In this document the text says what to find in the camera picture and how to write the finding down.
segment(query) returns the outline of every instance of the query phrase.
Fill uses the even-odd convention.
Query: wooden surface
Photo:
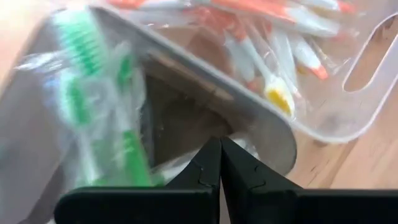
[[[13,61],[45,15],[34,0],[0,2],[0,88],[4,88]],[[388,42],[394,34],[387,36]],[[374,46],[371,55],[382,52],[386,44]],[[377,62],[368,57],[366,66]],[[340,145],[324,145],[296,133],[297,163],[289,179],[302,187],[393,189],[398,187],[398,88],[394,88],[371,129],[359,139]]]

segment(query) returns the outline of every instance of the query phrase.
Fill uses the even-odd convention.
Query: black plastic part
[[[57,224],[197,223],[220,220],[221,144],[210,139],[165,187],[82,188],[61,198]]]
[[[396,190],[306,190],[228,138],[221,177],[232,224],[398,223]]]

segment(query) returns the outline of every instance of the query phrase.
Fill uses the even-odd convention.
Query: green toothbrush
[[[91,122],[88,104],[80,86],[79,77],[62,70],[59,79],[58,101],[60,116],[76,132],[85,184],[100,183],[101,172],[95,162],[88,126]]]
[[[108,57],[108,50],[103,35],[96,25],[95,18],[88,10],[64,11],[54,19],[58,28],[61,46],[66,50],[72,65],[81,73],[82,78],[98,79],[102,83],[106,95],[114,107],[116,126],[119,133],[120,160],[124,172],[128,173],[131,184],[135,186],[151,186],[149,166],[137,134],[131,128],[129,116],[121,98],[122,89],[118,88],[121,77],[133,75],[131,68],[124,60],[119,62],[115,71],[112,60]],[[116,72],[117,79],[109,73]]]

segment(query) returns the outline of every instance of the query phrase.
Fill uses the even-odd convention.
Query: clear plastic container
[[[228,59],[225,54],[220,54],[221,47],[212,45],[210,40],[204,40],[202,30],[171,28],[154,32],[128,18],[128,14],[119,13],[112,6],[100,5],[118,14],[133,26],[140,28],[155,40],[162,42],[179,57],[194,63],[200,70],[197,74],[233,95],[234,98],[231,100],[236,105],[245,105],[246,103],[243,101],[254,102],[262,108],[278,114],[293,127],[317,140],[348,142],[363,134],[370,127],[398,77],[398,65],[395,63],[398,57],[398,40],[395,39],[371,81],[364,88],[351,92],[344,89],[349,75],[361,58],[375,30],[388,18],[398,13],[398,1],[396,0],[365,0],[361,2],[369,10],[360,21],[356,21],[354,24],[361,35],[355,40],[354,50],[350,52],[350,60],[344,63],[335,76],[323,82],[311,78],[304,82],[303,89],[308,102],[307,109],[305,113],[300,113],[295,118],[281,113],[269,102],[245,89],[228,76],[227,74],[231,71]],[[197,38],[201,39],[201,49],[197,47]]]
[[[146,56],[143,66],[148,77],[150,117],[154,118],[154,129],[159,122],[156,119],[164,114],[173,115],[169,125],[164,122],[162,131],[169,134],[170,130],[179,129],[184,132],[181,136],[173,136],[168,140],[173,141],[168,146],[163,146],[155,141],[155,155],[163,154],[163,158],[174,159],[184,152],[172,150],[181,146],[185,152],[196,150],[208,140],[208,135],[229,135],[244,133],[256,148],[260,159],[280,174],[288,173],[293,168],[296,158],[296,143],[289,126],[267,109],[262,109],[258,104],[245,100],[239,92],[231,95],[224,89],[218,88],[212,82],[200,78],[198,74],[206,75],[201,67],[189,58],[183,57],[181,52],[173,51],[167,40],[157,38],[152,34],[134,27],[130,23],[120,20],[115,14],[108,11],[94,9],[93,14],[112,44],[128,37],[137,46],[137,53]],[[75,157],[73,148],[65,150],[64,144],[74,144],[72,136],[59,134],[67,133],[68,129],[60,124],[56,112],[49,109],[53,99],[43,87],[43,75],[52,73],[54,69],[47,70],[46,66],[34,66],[29,69],[27,59],[33,59],[46,53],[60,50],[54,36],[54,27],[51,19],[44,21],[38,31],[32,34],[31,42],[11,71],[11,81],[5,88],[0,100],[0,223],[34,223],[45,224],[52,217],[53,207],[57,200],[68,190],[68,168],[64,162]],[[51,80],[46,80],[46,85],[56,85]],[[174,111],[172,105],[175,99],[192,102],[198,108],[196,115],[191,116],[191,110],[185,113]],[[234,99],[242,98],[245,104],[235,104]],[[222,122],[228,128],[216,127],[214,119],[205,113],[205,107],[222,117]],[[196,121],[209,121],[215,131],[204,131],[200,138],[192,136],[190,124],[200,124]],[[184,131],[181,124],[190,129]]]

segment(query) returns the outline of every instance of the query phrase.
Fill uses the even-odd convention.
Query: toothbrush head
[[[108,51],[103,35],[91,13],[84,10],[66,10],[53,20],[60,45],[71,63],[84,76],[100,75],[106,65]]]
[[[289,116],[294,115],[295,105],[292,94],[285,81],[280,77],[273,77],[266,83],[265,97]]]

